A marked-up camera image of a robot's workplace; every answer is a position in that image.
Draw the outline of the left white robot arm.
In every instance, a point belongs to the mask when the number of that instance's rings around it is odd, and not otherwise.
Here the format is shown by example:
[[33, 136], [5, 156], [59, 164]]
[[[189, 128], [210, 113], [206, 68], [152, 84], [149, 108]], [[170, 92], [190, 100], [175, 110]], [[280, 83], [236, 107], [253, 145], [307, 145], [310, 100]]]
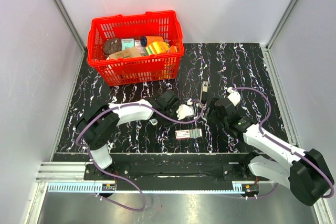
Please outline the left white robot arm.
[[180, 121], [178, 110], [178, 96], [167, 90], [162, 95], [137, 102], [92, 106], [77, 121], [75, 129], [79, 139], [84, 140], [83, 146], [89, 149], [91, 159], [97, 164], [96, 174], [106, 180], [114, 172], [108, 141], [118, 126], [133, 121], [157, 120], [161, 125], [170, 127]]

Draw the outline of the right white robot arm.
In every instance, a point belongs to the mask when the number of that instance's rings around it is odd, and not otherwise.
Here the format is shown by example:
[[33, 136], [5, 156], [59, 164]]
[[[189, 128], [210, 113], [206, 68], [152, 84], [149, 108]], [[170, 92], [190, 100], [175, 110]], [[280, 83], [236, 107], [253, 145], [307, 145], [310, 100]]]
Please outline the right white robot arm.
[[306, 151], [272, 135], [256, 121], [239, 115], [237, 105], [236, 98], [212, 98], [207, 117], [221, 124], [234, 139], [266, 154], [266, 157], [249, 154], [238, 168], [241, 178], [250, 180], [256, 176], [272, 180], [287, 187], [306, 206], [333, 196], [335, 182], [319, 151], [314, 148]]

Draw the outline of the small light blue stapler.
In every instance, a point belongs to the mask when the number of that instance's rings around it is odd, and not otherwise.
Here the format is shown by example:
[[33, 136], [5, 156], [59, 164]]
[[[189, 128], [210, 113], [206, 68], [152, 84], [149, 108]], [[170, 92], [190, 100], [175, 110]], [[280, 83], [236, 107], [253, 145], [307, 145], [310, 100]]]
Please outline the small light blue stapler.
[[157, 119], [151, 119], [151, 120], [149, 120], [149, 122], [150, 122], [153, 126], [155, 126], [155, 125], [158, 124]]

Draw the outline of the white black stapler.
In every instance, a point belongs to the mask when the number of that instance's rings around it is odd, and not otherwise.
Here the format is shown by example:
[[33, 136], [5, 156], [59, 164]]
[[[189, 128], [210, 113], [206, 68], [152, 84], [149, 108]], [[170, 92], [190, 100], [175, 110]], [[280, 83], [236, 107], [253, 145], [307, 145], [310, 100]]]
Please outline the white black stapler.
[[203, 81], [201, 85], [201, 92], [200, 92], [200, 101], [202, 105], [205, 105], [207, 103], [208, 98], [208, 82]]

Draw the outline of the red white staples box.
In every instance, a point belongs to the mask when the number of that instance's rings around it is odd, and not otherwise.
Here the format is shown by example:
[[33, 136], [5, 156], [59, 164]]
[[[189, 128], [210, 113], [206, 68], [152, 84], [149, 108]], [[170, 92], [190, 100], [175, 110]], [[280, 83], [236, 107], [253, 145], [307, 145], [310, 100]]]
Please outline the red white staples box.
[[178, 130], [175, 131], [175, 138], [177, 140], [187, 139], [187, 138], [199, 138], [202, 137], [201, 129], [192, 129], [192, 130]]

